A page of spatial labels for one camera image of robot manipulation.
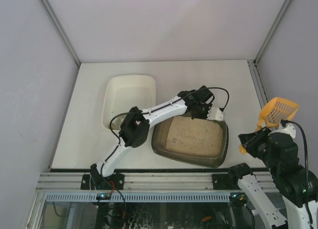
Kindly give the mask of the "dark brown litter box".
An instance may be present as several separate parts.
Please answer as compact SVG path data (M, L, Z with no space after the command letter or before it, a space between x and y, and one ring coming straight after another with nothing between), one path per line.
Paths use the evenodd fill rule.
M218 168L225 161L229 129L225 121L171 117L154 127L154 153L179 162Z

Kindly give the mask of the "yellow litter scoop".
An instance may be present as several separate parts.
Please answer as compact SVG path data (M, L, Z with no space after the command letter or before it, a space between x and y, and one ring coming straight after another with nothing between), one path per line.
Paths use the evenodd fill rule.
M283 133L274 133L280 123L290 123L299 109L299 104L290 100L275 97L271 99L261 110L258 116L257 128L253 132L262 129L270 129L272 132L268 136L267 155L263 158L287 159L297 157L298 147L293 142L291 136ZM239 151L242 154L249 154L241 144Z

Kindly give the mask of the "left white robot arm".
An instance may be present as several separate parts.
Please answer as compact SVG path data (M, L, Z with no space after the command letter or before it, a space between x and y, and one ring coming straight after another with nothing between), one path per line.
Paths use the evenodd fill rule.
M207 119L214 99L210 89L202 86L198 90L181 91L173 99L155 107L142 110L135 106L129 112L119 114L125 118L118 134L113 131L112 122L109 123L109 129L118 142L104 159L91 165L90 185L96 189L104 188L108 184L106 178L114 173L118 162L130 150L143 145L155 125L185 113L193 119Z

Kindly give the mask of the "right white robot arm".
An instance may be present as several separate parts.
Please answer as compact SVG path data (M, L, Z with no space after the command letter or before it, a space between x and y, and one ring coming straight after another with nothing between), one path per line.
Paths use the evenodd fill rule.
M229 168L232 184L249 198L267 229L316 229L318 227L318 178L299 164L293 138L264 128L238 136L246 152L268 169L285 203L283 216L259 186L251 168L240 163Z

